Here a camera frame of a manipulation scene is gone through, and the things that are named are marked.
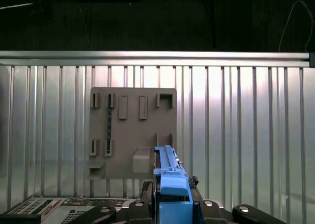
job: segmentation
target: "horizontal metal bar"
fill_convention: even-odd
[[[21,7],[21,6],[29,6],[29,5],[33,5],[33,3],[30,2],[30,3],[24,3],[24,4],[19,4],[19,5],[12,5],[12,6],[1,6],[0,10],[16,8],[16,7]]]
[[[309,62],[268,60],[208,60],[208,59],[0,59],[0,65],[186,65],[186,66],[268,66],[309,67]]]
[[[0,51],[0,59],[206,58],[308,60],[308,53],[160,52],[160,51]]]

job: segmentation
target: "gray pegboard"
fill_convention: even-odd
[[[154,147],[176,149],[175,89],[92,88],[90,179],[152,178]]]

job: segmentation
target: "slot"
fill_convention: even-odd
[[[99,93],[92,94],[91,108],[99,108]]]
[[[128,96],[119,98],[119,120],[126,120],[128,113]]]
[[[148,97],[139,97],[139,119],[146,120],[148,118]]]
[[[162,101],[165,101],[164,104],[166,104],[169,108],[174,108],[175,98],[172,94],[157,94],[157,108],[160,108]]]
[[[113,94],[108,95],[108,114],[107,114],[107,142],[106,142],[106,154],[110,154],[110,142],[112,138],[112,108],[114,107],[113,103]]]
[[[41,204],[38,208],[36,208],[31,214],[39,214],[48,204],[50,204],[53,200],[49,199]]]
[[[90,156],[96,156],[97,155],[97,146],[98,146],[98,140],[93,139],[91,142]]]

